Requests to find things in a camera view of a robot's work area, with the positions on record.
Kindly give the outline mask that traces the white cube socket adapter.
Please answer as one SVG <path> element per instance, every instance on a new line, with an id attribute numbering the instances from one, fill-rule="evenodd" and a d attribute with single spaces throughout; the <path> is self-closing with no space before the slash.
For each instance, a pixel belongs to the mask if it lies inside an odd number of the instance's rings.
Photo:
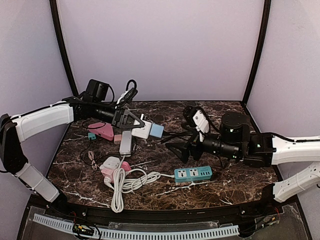
<path id="1" fill-rule="evenodd" d="M 134 128 L 131 130 L 131 135 L 141 139 L 147 139 L 150 135 L 152 123 L 150 121 L 143 120 L 144 127 Z"/>

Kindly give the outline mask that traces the pink charger plug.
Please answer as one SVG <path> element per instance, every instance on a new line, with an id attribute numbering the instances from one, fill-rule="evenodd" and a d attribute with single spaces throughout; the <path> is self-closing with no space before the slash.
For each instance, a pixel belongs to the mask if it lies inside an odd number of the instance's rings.
<path id="1" fill-rule="evenodd" d="M 116 134 L 113 137 L 113 142 L 115 145 L 120 145 L 122 141 L 122 135 L 121 134 Z"/>

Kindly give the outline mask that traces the pink triangular power socket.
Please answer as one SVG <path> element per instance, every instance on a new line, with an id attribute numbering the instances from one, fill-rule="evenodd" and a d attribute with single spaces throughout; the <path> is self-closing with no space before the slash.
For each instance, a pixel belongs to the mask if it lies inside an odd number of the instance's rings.
<path id="1" fill-rule="evenodd" d="M 110 123 L 97 122 L 90 124 L 87 128 L 89 132 L 108 141 L 112 141 L 114 139 L 114 130 Z"/>

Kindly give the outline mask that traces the light blue charger plug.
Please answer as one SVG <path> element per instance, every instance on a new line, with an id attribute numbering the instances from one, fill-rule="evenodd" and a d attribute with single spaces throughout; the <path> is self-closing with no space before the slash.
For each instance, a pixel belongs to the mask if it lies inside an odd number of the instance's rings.
<path id="1" fill-rule="evenodd" d="M 149 135 L 156 138 L 162 138 L 164 126 L 153 123 Z"/>

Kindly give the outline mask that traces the teal charger plug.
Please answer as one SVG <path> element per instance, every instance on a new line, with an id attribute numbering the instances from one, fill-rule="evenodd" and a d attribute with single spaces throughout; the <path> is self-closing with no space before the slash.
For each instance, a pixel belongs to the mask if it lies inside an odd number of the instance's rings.
<path id="1" fill-rule="evenodd" d="M 89 132 L 89 133 L 88 133 L 88 139 L 91 140 L 91 141 L 93 141 L 93 140 L 96 140 L 97 137 L 96 137 L 96 135 L 95 135 L 94 133 Z"/>

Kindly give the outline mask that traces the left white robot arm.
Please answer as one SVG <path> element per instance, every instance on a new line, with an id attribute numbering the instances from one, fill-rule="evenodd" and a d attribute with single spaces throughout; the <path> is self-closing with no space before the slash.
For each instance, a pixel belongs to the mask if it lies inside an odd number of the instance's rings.
<path id="1" fill-rule="evenodd" d="M 86 102 L 77 97 L 51 104 L 31 113 L 0 118 L 0 159 L 4 173 L 10 173 L 36 191 L 44 200 L 54 203 L 65 195 L 30 164 L 21 143 L 57 126 L 94 118 L 113 127 L 132 130 L 145 123 L 129 110 L 106 103 Z"/>

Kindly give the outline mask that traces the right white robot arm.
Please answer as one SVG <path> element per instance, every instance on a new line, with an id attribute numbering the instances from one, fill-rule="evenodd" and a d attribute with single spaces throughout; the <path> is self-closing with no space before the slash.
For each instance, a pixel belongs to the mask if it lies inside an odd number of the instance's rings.
<path id="1" fill-rule="evenodd" d="M 185 117 L 183 128 L 192 135 L 187 142 L 167 142 L 165 146 L 182 162 L 199 160 L 203 153 L 224 157 L 253 168 L 285 163 L 309 162 L 295 175 L 263 188 L 262 199 L 283 203 L 292 196 L 320 183 L 320 138 L 288 138 L 273 132 L 251 133 L 250 117 L 226 112 L 216 134 L 210 132 L 210 120 L 202 110 Z"/>

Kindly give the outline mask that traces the white and pink cube socket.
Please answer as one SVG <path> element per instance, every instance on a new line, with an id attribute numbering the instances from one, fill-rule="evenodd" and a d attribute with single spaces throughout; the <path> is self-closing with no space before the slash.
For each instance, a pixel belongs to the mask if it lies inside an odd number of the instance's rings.
<path id="1" fill-rule="evenodd" d="M 113 179 L 114 171 L 120 166 L 121 160 L 119 157 L 110 156 L 99 167 L 100 172 L 104 177 Z"/>

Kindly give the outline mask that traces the white power strip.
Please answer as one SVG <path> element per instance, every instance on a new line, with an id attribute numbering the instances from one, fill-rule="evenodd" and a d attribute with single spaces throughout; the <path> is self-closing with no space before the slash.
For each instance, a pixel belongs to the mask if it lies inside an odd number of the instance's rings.
<path id="1" fill-rule="evenodd" d="M 130 130 L 123 131 L 121 135 L 119 154 L 121 156 L 130 157 L 132 154 L 132 146 L 132 132 Z"/>

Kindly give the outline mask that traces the teal power strip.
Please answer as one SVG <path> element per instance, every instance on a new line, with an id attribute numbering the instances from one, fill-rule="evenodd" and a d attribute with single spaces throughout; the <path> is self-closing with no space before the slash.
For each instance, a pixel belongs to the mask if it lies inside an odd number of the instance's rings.
<path id="1" fill-rule="evenodd" d="M 210 180 L 212 175 L 213 172 L 210 166 L 177 168 L 174 170 L 174 180 L 176 183 Z"/>

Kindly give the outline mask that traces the small circuit board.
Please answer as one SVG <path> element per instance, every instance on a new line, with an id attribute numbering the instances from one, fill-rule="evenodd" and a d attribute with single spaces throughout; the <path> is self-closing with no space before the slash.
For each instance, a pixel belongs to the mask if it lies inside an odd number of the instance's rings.
<path id="1" fill-rule="evenodd" d="M 95 231 L 90 226 L 74 224 L 72 227 L 72 232 L 79 235 L 92 236 Z"/>

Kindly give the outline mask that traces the left black frame post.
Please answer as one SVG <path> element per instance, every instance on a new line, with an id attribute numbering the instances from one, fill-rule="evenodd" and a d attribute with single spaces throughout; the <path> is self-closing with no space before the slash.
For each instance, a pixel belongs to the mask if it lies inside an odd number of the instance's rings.
<path id="1" fill-rule="evenodd" d="M 62 25 L 61 25 L 60 16 L 59 16 L 59 10 L 58 10 L 58 2 L 56 0 L 49 0 L 49 5 L 50 5 L 50 11 L 51 11 L 51 17 L 53 21 L 56 41 L 58 44 L 59 53 L 61 56 L 64 71 L 65 71 L 72 95 L 77 96 L 79 94 L 79 91 L 76 86 L 76 81 L 72 72 L 71 64 L 69 61 L 69 57 L 68 57 L 68 53 L 67 53 L 67 49 L 64 41 Z"/>

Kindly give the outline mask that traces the black frame post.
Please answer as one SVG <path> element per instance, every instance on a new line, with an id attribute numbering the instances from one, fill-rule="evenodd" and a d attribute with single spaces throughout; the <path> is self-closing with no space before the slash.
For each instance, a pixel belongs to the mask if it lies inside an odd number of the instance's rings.
<path id="1" fill-rule="evenodd" d="M 264 2 L 263 2 L 263 11 L 262 11 L 261 24 L 260 24 L 260 28 L 259 28 L 256 49 L 255 49 L 248 81 L 247 81 L 246 88 L 244 91 L 244 95 L 243 95 L 243 98 L 241 101 L 243 108 L 246 108 L 248 105 L 248 101 L 250 99 L 250 95 L 252 93 L 255 78 L 256 78 L 256 75 L 258 72 L 258 67 L 259 67 L 261 56 L 262 56 L 263 47 L 264 47 L 265 38 L 266 38 L 266 34 L 267 34 L 267 29 L 268 29 L 271 4 L 272 4 L 271 0 L 264 0 Z"/>
<path id="2" fill-rule="evenodd" d="M 49 0 L 49 5 L 50 5 L 50 11 L 51 11 L 51 17 L 53 21 L 56 41 L 58 44 L 59 53 L 61 56 L 64 71 L 65 71 L 72 95 L 77 96 L 79 94 L 79 91 L 76 86 L 76 81 L 72 72 L 71 64 L 69 61 L 69 57 L 68 57 L 68 53 L 67 53 L 67 49 L 64 41 L 62 25 L 61 25 L 60 16 L 59 16 L 59 10 L 58 10 L 58 2 L 56 0 Z"/>

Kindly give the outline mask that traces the right black frame post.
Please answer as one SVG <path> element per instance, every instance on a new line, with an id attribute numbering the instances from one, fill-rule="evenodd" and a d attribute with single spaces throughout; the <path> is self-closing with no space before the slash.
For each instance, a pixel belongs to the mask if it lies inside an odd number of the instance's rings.
<path id="1" fill-rule="evenodd" d="M 258 67 L 259 67 L 261 56 L 262 56 L 263 47 L 264 47 L 265 38 L 266 38 L 266 34 L 267 34 L 267 29 L 268 29 L 271 4 L 272 4 L 271 0 L 264 0 L 264 2 L 263 2 L 263 11 L 262 11 L 261 24 L 260 24 L 260 28 L 259 28 L 256 49 L 255 49 L 248 81 L 247 81 L 246 88 L 244 91 L 244 95 L 243 95 L 243 98 L 241 101 L 243 108 L 246 108 L 248 105 L 248 101 L 250 99 L 250 95 L 252 93 L 255 78 L 256 78 L 256 75 L 258 72 Z"/>

